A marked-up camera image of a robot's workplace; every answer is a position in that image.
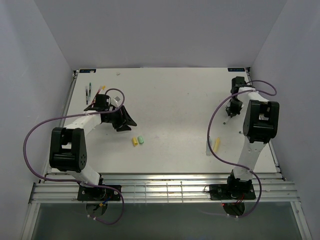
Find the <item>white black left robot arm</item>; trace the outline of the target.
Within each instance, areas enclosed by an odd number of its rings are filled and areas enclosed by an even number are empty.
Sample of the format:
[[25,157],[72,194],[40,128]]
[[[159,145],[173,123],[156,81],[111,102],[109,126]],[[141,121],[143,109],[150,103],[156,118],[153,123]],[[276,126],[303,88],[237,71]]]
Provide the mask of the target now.
[[65,127],[51,132],[49,165],[53,169],[71,175],[88,193],[100,200],[106,195],[102,176],[88,164],[86,136],[102,123],[112,124],[117,132],[130,131],[137,123],[130,117],[125,106],[109,97],[96,100],[84,110],[85,115]]

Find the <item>green highlighter pen body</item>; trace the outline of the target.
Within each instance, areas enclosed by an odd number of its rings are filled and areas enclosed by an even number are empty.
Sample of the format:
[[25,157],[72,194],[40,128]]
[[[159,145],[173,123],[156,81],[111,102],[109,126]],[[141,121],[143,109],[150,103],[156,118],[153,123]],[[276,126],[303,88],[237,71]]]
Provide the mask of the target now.
[[206,142],[206,151],[205,151],[205,153],[206,153],[207,156],[211,156],[212,155],[211,150],[210,150],[211,142],[212,141],[210,139],[209,139],[209,141]]

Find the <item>yellow highlighter cap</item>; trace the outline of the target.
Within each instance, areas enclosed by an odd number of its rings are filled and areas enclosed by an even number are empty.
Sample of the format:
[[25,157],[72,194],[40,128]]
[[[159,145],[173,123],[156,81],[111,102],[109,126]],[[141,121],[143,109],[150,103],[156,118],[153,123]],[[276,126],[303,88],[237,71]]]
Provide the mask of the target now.
[[131,141],[132,141],[132,144],[133,144],[134,147],[136,147],[136,146],[139,144],[139,142],[138,142],[138,140],[137,140],[136,137],[133,137],[133,138],[131,139]]

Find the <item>yellow highlighter pen body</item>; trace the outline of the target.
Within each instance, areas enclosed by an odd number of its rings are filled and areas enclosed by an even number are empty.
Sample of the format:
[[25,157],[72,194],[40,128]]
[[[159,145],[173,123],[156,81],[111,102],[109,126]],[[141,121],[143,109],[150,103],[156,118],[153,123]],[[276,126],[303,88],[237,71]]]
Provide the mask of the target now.
[[218,152],[220,143],[221,143],[221,139],[220,139],[219,137],[217,137],[217,138],[215,139],[215,142],[214,142],[214,145],[213,145],[213,152],[214,152],[214,153],[217,153],[217,152]]

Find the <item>white green thin pen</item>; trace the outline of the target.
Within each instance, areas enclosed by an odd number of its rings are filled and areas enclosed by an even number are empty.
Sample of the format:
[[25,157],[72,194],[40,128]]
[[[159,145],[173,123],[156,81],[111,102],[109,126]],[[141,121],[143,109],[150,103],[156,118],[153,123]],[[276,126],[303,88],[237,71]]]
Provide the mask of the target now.
[[224,121],[223,124],[226,125],[233,117],[232,116],[228,116]]

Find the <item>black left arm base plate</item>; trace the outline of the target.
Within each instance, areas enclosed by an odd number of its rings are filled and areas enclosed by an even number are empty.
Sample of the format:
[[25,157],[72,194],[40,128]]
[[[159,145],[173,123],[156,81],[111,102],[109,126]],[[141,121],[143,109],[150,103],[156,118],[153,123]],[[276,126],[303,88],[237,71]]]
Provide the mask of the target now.
[[100,187],[79,186],[78,201],[120,201],[121,197],[115,190]]

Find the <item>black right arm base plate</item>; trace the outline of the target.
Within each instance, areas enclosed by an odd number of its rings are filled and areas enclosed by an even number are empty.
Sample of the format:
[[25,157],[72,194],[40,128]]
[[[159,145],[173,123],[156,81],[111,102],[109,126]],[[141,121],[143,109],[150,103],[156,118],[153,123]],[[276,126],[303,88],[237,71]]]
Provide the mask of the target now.
[[230,190],[227,184],[209,184],[203,189],[210,195],[211,200],[255,200],[256,194],[251,186],[248,192],[243,190]]

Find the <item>green highlighter cap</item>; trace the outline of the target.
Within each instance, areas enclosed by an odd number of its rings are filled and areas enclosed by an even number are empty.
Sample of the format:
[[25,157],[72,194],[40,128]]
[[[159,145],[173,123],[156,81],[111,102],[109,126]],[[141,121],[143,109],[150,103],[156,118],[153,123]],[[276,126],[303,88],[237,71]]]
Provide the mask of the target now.
[[139,136],[137,137],[137,141],[138,141],[138,143],[139,143],[140,145],[142,145],[142,144],[144,143],[144,138],[143,138],[141,135],[139,135]]

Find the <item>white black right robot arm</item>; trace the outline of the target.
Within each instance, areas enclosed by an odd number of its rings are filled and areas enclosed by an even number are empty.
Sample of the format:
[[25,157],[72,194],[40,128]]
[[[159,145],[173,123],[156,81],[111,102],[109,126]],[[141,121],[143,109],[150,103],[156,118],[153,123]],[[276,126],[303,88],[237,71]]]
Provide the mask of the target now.
[[232,198],[254,200],[256,195],[252,186],[254,170],[261,151],[277,135],[280,104],[269,101],[258,92],[247,94],[246,114],[242,132],[244,145],[235,166],[227,178],[226,194]]

